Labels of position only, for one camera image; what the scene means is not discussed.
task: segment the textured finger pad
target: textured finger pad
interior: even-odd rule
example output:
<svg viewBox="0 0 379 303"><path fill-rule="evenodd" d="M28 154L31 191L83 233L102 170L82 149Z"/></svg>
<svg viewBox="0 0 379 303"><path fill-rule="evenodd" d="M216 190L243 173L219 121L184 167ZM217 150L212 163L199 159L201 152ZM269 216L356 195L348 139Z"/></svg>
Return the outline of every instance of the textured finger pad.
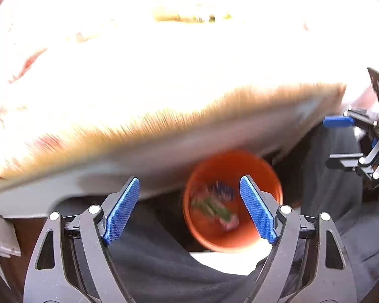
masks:
<svg viewBox="0 0 379 303"><path fill-rule="evenodd" d="M139 193L140 182L138 178L134 178L107 217L105 233L103 235L103 240L107 246L120 238L139 198Z"/></svg>
<svg viewBox="0 0 379 303"><path fill-rule="evenodd" d="M274 218L246 176L240 180L240 195L261 238L270 244L275 243L278 236L275 233Z"/></svg>

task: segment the blue gripper pad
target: blue gripper pad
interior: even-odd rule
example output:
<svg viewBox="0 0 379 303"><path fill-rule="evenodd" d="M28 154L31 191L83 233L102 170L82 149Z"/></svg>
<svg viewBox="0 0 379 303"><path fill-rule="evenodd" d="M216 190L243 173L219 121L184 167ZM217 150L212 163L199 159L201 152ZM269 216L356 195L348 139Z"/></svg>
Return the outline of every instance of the blue gripper pad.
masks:
<svg viewBox="0 0 379 303"><path fill-rule="evenodd" d="M372 140L372 144L371 144L372 149L375 148L375 146L376 146L376 144L377 144L378 141L379 141L379 138L374 138Z"/></svg>
<svg viewBox="0 0 379 303"><path fill-rule="evenodd" d="M240 196L246 204L261 238L274 244L278 238L275 233L274 217L246 176L240 179Z"/></svg>
<svg viewBox="0 0 379 303"><path fill-rule="evenodd" d="M325 128L347 128L354 125L355 121L351 116L326 116L323 120Z"/></svg>
<svg viewBox="0 0 379 303"><path fill-rule="evenodd" d="M107 246L121 236L126 222L128 222L130 214L138 201L139 193L139 179L133 178L105 221L103 240Z"/></svg>

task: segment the beige fuzzy rug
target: beige fuzzy rug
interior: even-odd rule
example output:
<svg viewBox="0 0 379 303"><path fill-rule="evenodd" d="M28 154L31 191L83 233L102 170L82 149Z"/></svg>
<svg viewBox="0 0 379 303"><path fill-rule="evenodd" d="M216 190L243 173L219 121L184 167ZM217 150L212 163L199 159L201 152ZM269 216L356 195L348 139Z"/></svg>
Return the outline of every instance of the beige fuzzy rug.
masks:
<svg viewBox="0 0 379 303"><path fill-rule="evenodd" d="M18 48L0 73L0 182L315 96L332 102L321 117L368 79L351 42L303 13L271 27L239 4L134 8L50 35L9 26Z"/></svg>

